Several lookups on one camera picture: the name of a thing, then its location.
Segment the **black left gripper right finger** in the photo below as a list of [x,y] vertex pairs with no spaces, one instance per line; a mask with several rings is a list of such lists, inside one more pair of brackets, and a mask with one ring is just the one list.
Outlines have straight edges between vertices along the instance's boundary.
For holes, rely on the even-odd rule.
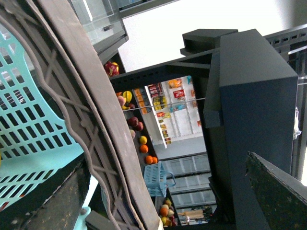
[[246,174],[271,230],[307,228],[307,187],[260,155],[249,152]]

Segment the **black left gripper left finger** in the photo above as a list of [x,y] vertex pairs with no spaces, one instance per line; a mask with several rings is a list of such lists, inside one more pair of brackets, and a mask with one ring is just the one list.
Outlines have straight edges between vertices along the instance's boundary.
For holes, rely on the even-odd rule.
[[2,230],[71,230],[89,190],[85,160],[75,160],[0,213]]

